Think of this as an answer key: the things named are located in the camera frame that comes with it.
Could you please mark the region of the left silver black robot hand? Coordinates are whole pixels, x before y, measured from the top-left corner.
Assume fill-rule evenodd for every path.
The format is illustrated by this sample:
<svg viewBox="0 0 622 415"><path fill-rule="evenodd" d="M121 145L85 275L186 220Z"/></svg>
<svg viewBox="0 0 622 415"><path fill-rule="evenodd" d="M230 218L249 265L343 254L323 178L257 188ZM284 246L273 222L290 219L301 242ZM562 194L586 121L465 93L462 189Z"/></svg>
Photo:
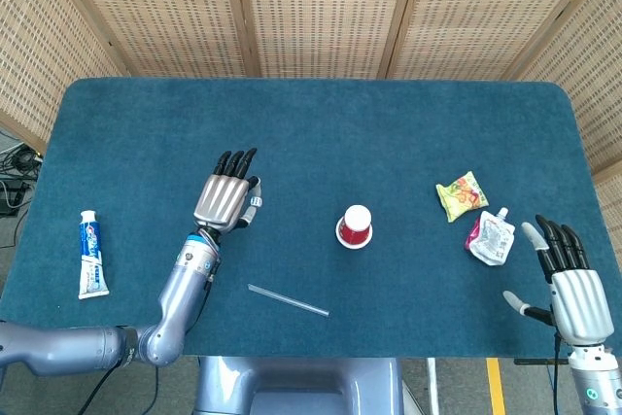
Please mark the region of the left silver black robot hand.
<svg viewBox="0 0 622 415"><path fill-rule="evenodd" d="M260 178L246 177L256 152L222 153L202 189L193 218L198 230L215 241L248 227L262 206Z"/></svg>

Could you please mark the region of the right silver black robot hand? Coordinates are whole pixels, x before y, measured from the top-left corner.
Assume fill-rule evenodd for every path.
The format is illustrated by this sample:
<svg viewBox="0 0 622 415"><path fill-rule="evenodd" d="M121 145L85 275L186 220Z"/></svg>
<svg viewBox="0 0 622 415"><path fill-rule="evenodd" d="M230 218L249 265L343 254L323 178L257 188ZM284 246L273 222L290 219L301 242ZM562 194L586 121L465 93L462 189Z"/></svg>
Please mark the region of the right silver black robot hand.
<svg viewBox="0 0 622 415"><path fill-rule="evenodd" d="M506 303L520 315L554 328L572 347L604 344L614 334L614 324L603 282L590 267L579 236L568 225L541 215L534 224L521 223L521 229L536 251L550 308L535 307L511 291L502 293Z"/></svg>

